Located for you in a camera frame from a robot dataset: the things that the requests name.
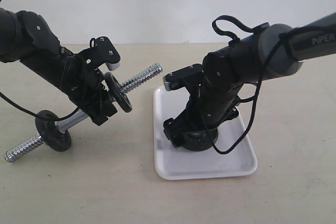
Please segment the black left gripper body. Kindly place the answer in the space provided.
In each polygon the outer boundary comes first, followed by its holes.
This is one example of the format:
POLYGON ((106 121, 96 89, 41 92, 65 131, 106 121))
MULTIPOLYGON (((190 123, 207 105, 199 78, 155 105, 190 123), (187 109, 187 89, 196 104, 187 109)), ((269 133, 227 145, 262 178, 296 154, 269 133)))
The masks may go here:
POLYGON ((98 111, 104 105, 113 105, 103 87, 104 78, 99 68, 88 71, 79 56, 60 56, 60 65, 60 90, 76 106, 75 110, 63 116, 63 119, 70 118, 79 110, 90 117, 91 112, 98 111))

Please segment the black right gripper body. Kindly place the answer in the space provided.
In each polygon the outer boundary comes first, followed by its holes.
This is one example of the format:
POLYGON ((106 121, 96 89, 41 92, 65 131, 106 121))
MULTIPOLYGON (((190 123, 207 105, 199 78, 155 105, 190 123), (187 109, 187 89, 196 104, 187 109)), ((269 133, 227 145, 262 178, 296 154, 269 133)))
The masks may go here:
POLYGON ((213 131, 222 123, 237 118, 238 91, 238 86, 217 90, 204 82, 193 87, 186 108, 175 118, 176 131, 213 131))

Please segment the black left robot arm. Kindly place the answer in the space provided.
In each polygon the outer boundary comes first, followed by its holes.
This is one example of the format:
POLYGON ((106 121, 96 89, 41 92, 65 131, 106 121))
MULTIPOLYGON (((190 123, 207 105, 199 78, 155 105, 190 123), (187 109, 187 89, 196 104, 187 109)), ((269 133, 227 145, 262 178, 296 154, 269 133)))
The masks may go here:
POLYGON ((19 61, 64 93, 96 125, 117 112, 99 67, 120 59, 106 36, 92 38, 89 48, 75 54, 60 44, 40 14, 1 9, 1 62, 19 61))

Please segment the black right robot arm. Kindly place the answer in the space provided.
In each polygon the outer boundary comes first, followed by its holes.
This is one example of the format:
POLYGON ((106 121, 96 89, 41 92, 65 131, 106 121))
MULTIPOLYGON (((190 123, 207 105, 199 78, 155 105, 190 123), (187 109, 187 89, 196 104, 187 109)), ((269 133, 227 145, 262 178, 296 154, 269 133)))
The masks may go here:
POLYGON ((335 14, 302 27, 268 23, 250 28, 237 18, 222 15, 248 33, 239 38, 213 30, 230 38, 228 45, 209 52, 196 63, 164 76, 167 91, 185 88, 189 99, 176 117, 164 121, 164 134, 174 147, 200 152, 215 147, 219 126, 238 117, 241 103, 257 103, 263 81, 291 76, 308 59, 335 53, 335 14))

